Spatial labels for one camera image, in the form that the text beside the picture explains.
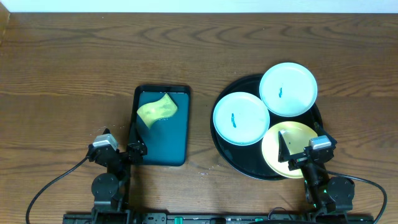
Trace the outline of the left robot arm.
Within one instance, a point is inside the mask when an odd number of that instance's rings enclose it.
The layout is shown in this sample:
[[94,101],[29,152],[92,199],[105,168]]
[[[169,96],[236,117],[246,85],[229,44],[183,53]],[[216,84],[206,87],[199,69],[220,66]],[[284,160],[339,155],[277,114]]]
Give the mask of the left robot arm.
[[142,164],[146,154],[147,146],[135,123],[130,125],[124,152],[118,149],[118,142],[108,128],[95,138],[88,146],[88,160],[106,168],[106,172],[97,176],[91,185],[96,210],[121,212],[127,207],[131,167]]

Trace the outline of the yellow plate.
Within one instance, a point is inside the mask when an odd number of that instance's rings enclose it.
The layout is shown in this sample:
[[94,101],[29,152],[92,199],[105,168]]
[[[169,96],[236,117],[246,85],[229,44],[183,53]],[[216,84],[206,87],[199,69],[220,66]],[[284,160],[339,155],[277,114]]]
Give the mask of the yellow plate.
[[285,121],[273,125],[265,133],[262,139],[262,156],[267,165],[277,174],[291,178],[303,178],[300,169],[289,171],[288,162],[280,163],[279,155],[279,136],[281,133],[291,154],[303,152],[304,147],[308,146],[309,140],[316,138],[318,134],[310,127],[295,121]]

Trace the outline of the yellow green sponge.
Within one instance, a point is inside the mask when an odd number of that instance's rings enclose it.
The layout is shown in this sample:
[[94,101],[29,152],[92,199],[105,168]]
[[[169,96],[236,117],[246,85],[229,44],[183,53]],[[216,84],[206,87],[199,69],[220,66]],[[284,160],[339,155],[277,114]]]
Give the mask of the yellow green sponge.
[[177,105],[171,97],[165,93],[161,99],[142,105],[137,110],[137,114],[150,129],[156,121],[172,117],[177,110]]

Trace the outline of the light blue plate with stain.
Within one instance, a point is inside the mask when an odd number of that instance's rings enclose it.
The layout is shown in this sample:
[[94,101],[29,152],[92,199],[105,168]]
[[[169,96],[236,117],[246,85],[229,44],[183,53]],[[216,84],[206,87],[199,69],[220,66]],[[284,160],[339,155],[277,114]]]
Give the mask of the light blue plate with stain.
[[236,146],[259,142],[270,123],[269,111],[262,100],[246,92],[227,94],[216,103],[213,111],[216,132]]

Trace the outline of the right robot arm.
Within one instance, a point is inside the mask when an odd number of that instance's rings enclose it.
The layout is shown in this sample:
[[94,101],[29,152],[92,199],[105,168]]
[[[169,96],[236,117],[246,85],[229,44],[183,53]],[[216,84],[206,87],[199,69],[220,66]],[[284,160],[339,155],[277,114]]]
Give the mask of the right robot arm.
[[324,163],[334,157],[337,141],[324,130],[320,133],[296,154],[289,152],[282,133],[278,133],[278,161],[287,162],[290,171],[302,171],[309,201],[320,213],[344,213],[353,209],[354,182],[338,175],[328,176]]

